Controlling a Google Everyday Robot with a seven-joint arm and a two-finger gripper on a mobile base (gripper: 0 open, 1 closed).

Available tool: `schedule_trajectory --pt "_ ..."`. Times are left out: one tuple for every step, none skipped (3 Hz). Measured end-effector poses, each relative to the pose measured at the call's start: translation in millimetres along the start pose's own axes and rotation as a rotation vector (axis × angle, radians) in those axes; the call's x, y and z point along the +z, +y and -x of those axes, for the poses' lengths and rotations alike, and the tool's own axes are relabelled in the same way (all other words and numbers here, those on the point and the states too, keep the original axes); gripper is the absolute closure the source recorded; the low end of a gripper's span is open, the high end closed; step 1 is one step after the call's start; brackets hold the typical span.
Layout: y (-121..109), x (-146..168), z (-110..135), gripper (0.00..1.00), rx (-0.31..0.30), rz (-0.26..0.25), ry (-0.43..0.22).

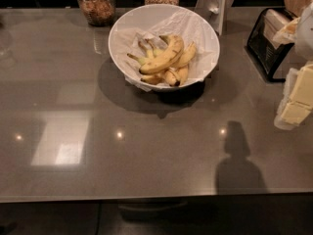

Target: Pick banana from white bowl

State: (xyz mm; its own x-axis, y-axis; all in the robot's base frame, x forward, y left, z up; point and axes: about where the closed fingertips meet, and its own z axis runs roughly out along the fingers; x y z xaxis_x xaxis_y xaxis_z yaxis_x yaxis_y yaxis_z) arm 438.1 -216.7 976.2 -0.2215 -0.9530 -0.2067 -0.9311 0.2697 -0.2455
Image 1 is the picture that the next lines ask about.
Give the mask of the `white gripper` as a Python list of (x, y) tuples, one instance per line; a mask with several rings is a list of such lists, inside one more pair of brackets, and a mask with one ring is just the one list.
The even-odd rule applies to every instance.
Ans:
[(274, 119), (276, 127), (292, 130), (310, 115), (313, 108), (313, 3), (299, 18), (281, 28), (273, 40), (280, 44), (293, 43), (295, 53), (306, 61), (300, 70), (290, 69), (284, 97)]

